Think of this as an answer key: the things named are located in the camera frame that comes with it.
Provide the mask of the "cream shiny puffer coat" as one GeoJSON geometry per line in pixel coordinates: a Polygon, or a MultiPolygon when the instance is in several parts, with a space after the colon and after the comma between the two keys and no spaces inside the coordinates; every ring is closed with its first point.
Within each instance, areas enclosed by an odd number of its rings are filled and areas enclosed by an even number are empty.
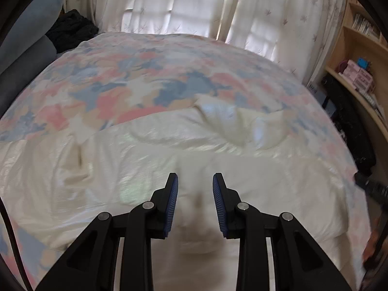
{"type": "Polygon", "coordinates": [[[234,290],[238,243],[218,226],[212,177],[220,172],[264,213],[292,213],[337,268],[349,259],[345,185],[308,144],[300,112],[270,113],[207,95],[86,139],[69,129],[1,144],[1,197],[37,284],[100,212],[125,213],[179,178],[173,229],[153,244],[157,290],[234,290]]]}

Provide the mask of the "pastel patchwork bedspread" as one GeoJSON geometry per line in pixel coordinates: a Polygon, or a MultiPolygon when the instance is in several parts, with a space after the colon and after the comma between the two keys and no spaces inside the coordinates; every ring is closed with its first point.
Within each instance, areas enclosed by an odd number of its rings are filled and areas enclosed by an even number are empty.
{"type": "Polygon", "coordinates": [[[80,139],[138,118],[190,108],[207,95],[258,112],[291,109],[308,144],[340,172],[348,213],[349,259],[342,269],[356,290],[370,233],[355,163],[312,94],[273,62],[195,35],[102,33],[51,63],[1,119],[1,144],[72,130],[80,139]]]}

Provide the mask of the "pink storage boxes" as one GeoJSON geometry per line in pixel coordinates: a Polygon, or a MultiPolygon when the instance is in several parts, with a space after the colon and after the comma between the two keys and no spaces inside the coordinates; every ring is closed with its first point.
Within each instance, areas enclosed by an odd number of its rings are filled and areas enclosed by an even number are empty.
{"type": "Polygon", "coordinates": [[[365,92],[369,92],[373,84],[373,77],[353,60],[348,60],[342,76],[355,89],[363,90],[365,92]]]}

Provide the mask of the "wooden bookshelf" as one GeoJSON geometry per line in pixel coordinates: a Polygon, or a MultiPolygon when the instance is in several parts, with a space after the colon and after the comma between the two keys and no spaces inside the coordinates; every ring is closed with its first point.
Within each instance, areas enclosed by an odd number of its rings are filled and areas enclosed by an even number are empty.
{"type": "Polygon", "coordinates": [[[387,41],[381,31],[378,31],[378,37],[366,33],[373,28],[378,28],[378,25],[366,9],[357,0],[347,0],[341,29],[325,70],[347,88],[387,138],[387,41]],[[376,107],[340,72],[341,63],[349,59],[356,62],[359,58],[368,62],[376,107]]]}

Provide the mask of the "black fuzzy cushion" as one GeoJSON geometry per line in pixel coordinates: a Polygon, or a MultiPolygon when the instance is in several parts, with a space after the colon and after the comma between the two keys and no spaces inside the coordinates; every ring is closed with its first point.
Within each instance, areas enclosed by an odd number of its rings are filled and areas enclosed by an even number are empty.
{"type": "Polygon", "coordinates": [[[81,42],[94,38],[98,27],[76,9],[61,14],[46,36],[55,46],[57,53],[75,49],[81,42]]]}

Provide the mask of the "white floral curtain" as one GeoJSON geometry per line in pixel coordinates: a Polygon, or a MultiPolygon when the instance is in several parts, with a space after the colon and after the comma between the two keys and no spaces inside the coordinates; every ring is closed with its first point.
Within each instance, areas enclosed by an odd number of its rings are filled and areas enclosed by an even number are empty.
{"type": "Polygon", "coordinates": [[[102,32],[187,33],[280,65],[302,83],[323,70],[347,0],[65,0],[102,32]]]}

